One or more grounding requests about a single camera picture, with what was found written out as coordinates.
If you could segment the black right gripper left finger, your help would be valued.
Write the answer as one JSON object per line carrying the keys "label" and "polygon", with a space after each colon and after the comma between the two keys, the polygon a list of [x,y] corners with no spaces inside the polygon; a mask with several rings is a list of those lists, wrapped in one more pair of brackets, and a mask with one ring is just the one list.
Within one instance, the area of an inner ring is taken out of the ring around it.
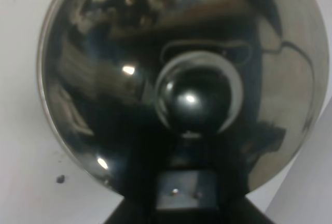
{"label": "black right gripper left finger", "polygon": [[152,222],[151,208],[123,199],[110,214],[105,224],[148,224]]}

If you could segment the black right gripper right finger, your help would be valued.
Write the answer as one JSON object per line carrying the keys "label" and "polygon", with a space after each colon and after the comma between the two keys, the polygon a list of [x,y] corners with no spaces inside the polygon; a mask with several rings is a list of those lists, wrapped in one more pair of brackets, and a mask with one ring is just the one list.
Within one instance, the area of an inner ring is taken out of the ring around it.
{"label": "black right gripper right finger", "polygon": [[219,211],[222,217],[221,223],[273,224],[273,221],[246,197],[220,203]]}

